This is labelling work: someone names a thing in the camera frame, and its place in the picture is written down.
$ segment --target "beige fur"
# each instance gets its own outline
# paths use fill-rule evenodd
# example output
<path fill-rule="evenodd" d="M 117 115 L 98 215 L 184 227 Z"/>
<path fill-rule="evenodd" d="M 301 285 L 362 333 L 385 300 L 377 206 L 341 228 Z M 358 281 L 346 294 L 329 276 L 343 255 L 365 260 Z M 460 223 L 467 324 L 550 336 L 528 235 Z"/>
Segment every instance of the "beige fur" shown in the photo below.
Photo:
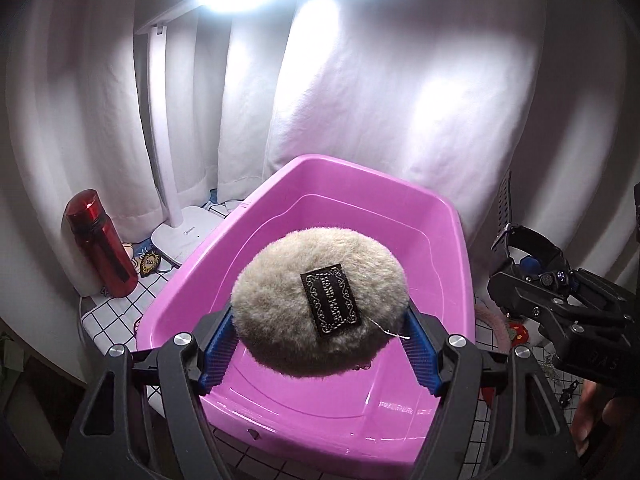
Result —
<path fill-rule="evenodd" d="M 341 264 L 362 324 L 321 338 L 300 274 Z M 404 271 L 382 244 L 355 231 L 296 231 L 265 247 L 234 285 L 240 339 L 256 361 L 285 375 L 318 377 L 369 363 L 398 333 L 408 304 Z"/>

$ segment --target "curtain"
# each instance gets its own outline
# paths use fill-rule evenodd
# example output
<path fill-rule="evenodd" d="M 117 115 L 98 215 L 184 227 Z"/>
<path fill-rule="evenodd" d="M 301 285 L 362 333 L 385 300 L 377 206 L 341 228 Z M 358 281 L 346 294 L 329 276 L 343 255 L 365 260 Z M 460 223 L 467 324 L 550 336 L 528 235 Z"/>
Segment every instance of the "curtain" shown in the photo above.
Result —
<path fill-rule="evenodd" d="M 7 105 L 40 223 L 87 291 L 60 228 L 73 192 L 96 187 L 126 241 L 163 216 L 136 99 L 134 0 L 78 1 L 32 1 Z M 52 9 L 74 24 L 57 27 Z M 166 72 L 183 206 L 216 187 L 220 200 L 243 199 L 303 153 L 351 160 L 456 205 L 485 295 L 494 199 L 511 168 L 516 222 L 572 266 L 633 282 L 640 50 L 613 0 L 283 0 L 233 18 L 197 9 L 168 24 Z"/>

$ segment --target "white thread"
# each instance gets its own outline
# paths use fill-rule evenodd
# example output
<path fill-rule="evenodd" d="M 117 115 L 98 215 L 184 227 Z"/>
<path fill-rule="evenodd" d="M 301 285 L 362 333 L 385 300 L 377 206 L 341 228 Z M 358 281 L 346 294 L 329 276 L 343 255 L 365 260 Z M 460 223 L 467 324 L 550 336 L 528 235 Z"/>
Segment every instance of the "white thread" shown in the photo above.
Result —
<path fill-rule="evenodd" d="M 390 335 L 391 337 L 399 337 L 400 339 L 411 339 L 408 336 L 405 335 L 399 335 L 399 334 L 393 334 L 391 332 L 387 332 L 384 328 L 382 328 L 378 323 L 376 323 L 375 321 L 373 321 L 369 316 L 365 316 L 370 322 L 372 322 L 375 326 L 377 326 L 380 330 L 382 330 L 382 332 L 384 332 L 387 335 Z"/>

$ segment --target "red bottle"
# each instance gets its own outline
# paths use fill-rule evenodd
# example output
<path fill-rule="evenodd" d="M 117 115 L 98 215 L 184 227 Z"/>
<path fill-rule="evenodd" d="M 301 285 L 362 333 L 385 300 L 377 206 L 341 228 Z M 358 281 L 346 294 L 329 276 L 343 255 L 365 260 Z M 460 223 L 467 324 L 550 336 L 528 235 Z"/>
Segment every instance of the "red bottle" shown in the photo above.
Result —
<path fill-rule="evenodd" d="M 94 264 L 114 298 L 124 298 L 138 284 L 138 273 L 122 246 L 111 218 L 105 213 L 98 192 L 85 189 L 66 205 L 65 217 L 76 243 Z"/>

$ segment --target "blue ribbed pad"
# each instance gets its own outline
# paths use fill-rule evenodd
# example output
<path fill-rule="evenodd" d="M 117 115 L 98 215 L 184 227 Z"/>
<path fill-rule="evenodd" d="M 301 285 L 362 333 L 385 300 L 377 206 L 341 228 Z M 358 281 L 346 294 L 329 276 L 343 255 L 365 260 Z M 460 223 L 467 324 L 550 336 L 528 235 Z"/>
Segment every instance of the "blue ribbed pad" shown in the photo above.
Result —
<path fill-rule="evenodd" d="M 431 395 L 439 397 L 443 383 L 438 374 L 438 354 L 410 310 L 404 317 L 403 333 L 409 336 L 408 340 L 402 339 L 402 346 L 418 384 L 427 388 Z"/>
<path fill-rule="evenodd" d="M 198 384 L 207 393 L 222 382 L 237 345 L 238 334 L 232 323 L 231 310 L 229 310 L 204 352 L 204 371 Z"/>

